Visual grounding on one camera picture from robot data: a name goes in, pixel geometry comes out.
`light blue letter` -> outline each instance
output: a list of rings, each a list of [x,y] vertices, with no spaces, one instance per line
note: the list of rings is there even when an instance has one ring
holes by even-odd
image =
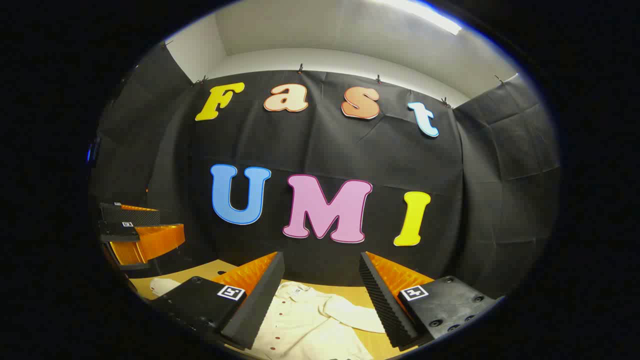
[[[271,171],[262,167],[248,167],[244,176],[249,179],[249,201],[246,209],[239,211],[231,206],[231,179],[238,170],[232,165],[213,165],[213,186],[211,202],[213,211],[222,220],[237,225],[248,225],[260,218],[262,213],[262,198],[264,196],[264,182],[271,177]]]
[[[429,118],[433,119],[433,113],[424,108],[424,104],[421,102],[409,102],[409,109],[415,113],[415,121],[418,123],[420,130],[423,133],[434,138],[438,136],[438,129],[431,126]]]

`table surface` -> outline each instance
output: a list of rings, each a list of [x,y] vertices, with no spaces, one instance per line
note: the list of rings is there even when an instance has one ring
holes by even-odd
[[[177,282],[185,282],[193,276],[200,276],[205,279],[213,279],[218,276],[219,271],[228,272],[229,270],[233,270],[236,266],[226,263],[222,260],[214,260],[210,263],[202,264],[200,266],[196,266],[194,268],[190,268],[187,270],[183,270],[180,272],[174,272],[172,274],[166,274],[161,276],[163,279],[171,279]],[[153,300],[157,298],[152,292],[150,288],[151,280],[153,277],[147,277],[142,279],[130,279],[133,285],[135,285],[136,289],[138,289],[138,293],[147,299]],[[367,293],[367,289],[364,286],[327,286],[327,285],[318,285],[318,284],[310,284],[307,282],[301,282],[307,286],[310,286],[317,291],[322,293],[336,294],[344,297],[349,300],[352,304],[373,308],[373,303],[369,298],[369,294]],[[397,348],[394,348],[389,343],[389,339],[386,334],[378,334],[375,332],[363,331],[360,329],[354,329],[356,335],[362,341],[362,344],[369,351],[371,356],[375,360],[384,360],[390,357],[397,356],[399,354],[403,354],[405,352],[411,351],[415,349],[415,347],[410,348],[405,351],[400,351]]]

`white wall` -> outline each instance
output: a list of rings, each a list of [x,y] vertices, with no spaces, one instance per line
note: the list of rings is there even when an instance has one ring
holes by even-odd
[[[165,42],[170,43],[166,48],[193,82],[201,80],[227,56],[214,13],[186,26]]]
[[[371,79],[380,74],[384,83],[409,88],[436,99],[446,97],[454,108],[469,100],[454,88],[408,67],[370,56],[326,49],[270,49],[226,56],[211,65],[207,78],[263,70],[298,70],[300,63],[304,64],[303,70],[339,72]]]

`pink letter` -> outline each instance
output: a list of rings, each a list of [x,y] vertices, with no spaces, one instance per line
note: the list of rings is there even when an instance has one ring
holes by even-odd
[[[291,238],[309,236],[309,230],[305,227],[305,216],[309,216],[316,237],[321,239],[338,218],[338,226],[330,235],[333,241],[364,241],[364,234],[361,232],[364,202],[373,190],[373,185],[362,180],[345,181],[328,204],[315,176],[292,175],[287,182],[293,188],[293,203],[289,225],[282,229],[285,235]]]

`shirt sleeve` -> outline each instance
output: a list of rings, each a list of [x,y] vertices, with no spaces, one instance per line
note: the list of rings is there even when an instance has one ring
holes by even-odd
[[[339,295],[330,297],[321,309],[325,316],[332,317],[344,325],[356,329],[384,333],[385,329],[378,318],[376,310],[356,306]]]

